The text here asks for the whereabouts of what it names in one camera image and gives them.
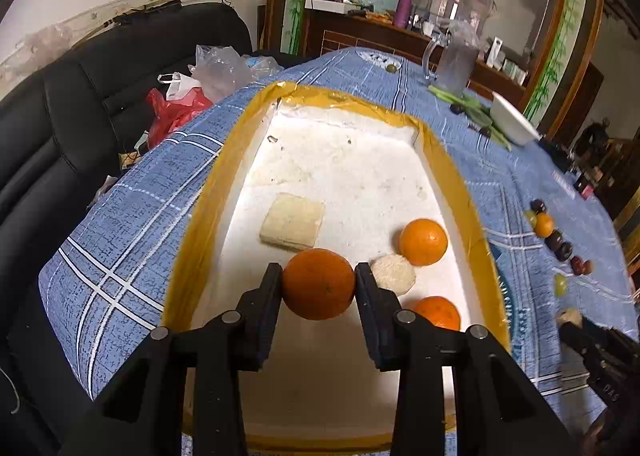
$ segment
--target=bottle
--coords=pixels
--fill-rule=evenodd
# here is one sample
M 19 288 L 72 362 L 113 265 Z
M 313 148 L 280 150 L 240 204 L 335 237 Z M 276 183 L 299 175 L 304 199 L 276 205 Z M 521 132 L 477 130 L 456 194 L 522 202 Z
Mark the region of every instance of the bottle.
M 411 3 L 413 0 L 398 0 L 396 7 L 396 16 L 394 17 L 394 26 L 404 29 L 409 20 L 411 13 Z

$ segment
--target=yellow tape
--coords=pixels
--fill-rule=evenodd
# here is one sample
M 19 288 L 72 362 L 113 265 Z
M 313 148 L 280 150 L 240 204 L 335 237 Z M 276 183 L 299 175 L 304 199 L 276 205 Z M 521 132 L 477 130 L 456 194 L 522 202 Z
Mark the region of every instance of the yellow tape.
M 211 274 L 220 218 L 234 184 L 236 172 L 262 118 L 271 103 L 278 99 L 282 99 L 287 105 L 339 108 L 383 121 L 393 127 L 411 126 L 417 130 L 418 143 L 422 143 L 424 156 L 452 210 L 462 238 L 466 260 L 476 283 L 485 325 L 498 342 L 510 351 L 509 328 L 502 294 L 478 213 L 453 160 L 428 125 L 414 116 L 388 110 L 340 91 L 297 86 L 291 82 L 277 82 L 261 90 L 246 107 L 226 138 L 180 245 L 167 289 L 162 324 L 174 331 L 190 328 L 191 318 Z M 453 425 L 452 422 L 453 417 L 447 417 L 448 427 Z M 189 430 L 190 424 L 190 415 L 186 413 L 185 431 Z M 354 454 L 359 451 L 388 448 L 391 435 L 334 441 L 248 436 L 247 441 L 250 447 L 260 450 Z

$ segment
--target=screw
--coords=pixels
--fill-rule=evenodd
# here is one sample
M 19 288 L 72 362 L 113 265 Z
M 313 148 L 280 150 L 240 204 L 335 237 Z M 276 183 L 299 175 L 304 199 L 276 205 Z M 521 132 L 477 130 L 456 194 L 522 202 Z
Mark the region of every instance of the screw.
M 489 330 L 481 324 L 474 324 L 469 328 L 469 333 L 471 333 L 471 335 L 476 339 L 482 340 L 488 337 Z
M 236 310 L 225 311 L 222 314 L 222 322 L 225 324 L 235 324 L 242 318 L 240 312 Z
M 415 321 L 415 313 L 411 310 L 400 310 L 398 313 L 396 313 L 396 318 L 402 324 L 411 324 L 413 321 Z
M 151 338 L 155 341 L 161 341 L 169 334 L 169 330 L 164 326 L 158 326 L 151 330 Z

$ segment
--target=blue tablecloth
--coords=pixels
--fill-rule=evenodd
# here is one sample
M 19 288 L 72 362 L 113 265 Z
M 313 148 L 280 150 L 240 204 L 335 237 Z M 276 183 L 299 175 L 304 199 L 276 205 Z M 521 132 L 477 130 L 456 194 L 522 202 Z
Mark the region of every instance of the blue tablecloth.
M 390 61 L 396 72 L 386 71 Z M 579 357 L 561 348 L 554 317 L 574 306 L 598 324 L 638 336 L 609 216 L 595 197 L 584 201 L 538 145 L 508 152 L 429 93 L 416 64 L 363 48 L 323 55 L 253 83 L 199 115 L 102 197 L 44 267 L 40 291 L 47 315 L 89 395 L 97 395 L 159 324 L 174 257 L 210 168 L 247 103 L 274 80 L 343 90 L 430 125 L 465 178 L 499 254 L 514 358 L 567 425 L 588 425 L 602 403 L 586 385 Z M 535 198 L 546 201 L 575 253 L 594 261 L 590 276 L 571 276 L 568 264 L 532 233 L 523 210 Z M 559 299 L 556 273 L 569 278 Z

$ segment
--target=green grape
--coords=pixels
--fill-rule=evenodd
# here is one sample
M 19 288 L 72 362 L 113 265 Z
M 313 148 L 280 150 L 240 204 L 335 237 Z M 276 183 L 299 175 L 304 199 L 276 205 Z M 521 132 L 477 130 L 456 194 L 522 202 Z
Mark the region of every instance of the green grape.
M 566 293 L 566 277 L 561 273 L 556 273 L 554 281 L 556 283 L 556 297 L 562 297 Z
M 524 215 L 527 218 L 527 221 L 531 225 L 532 229 L 536 228 L 536 223 L 538 222 L 538 217 L 534 211 L 524 211 Z

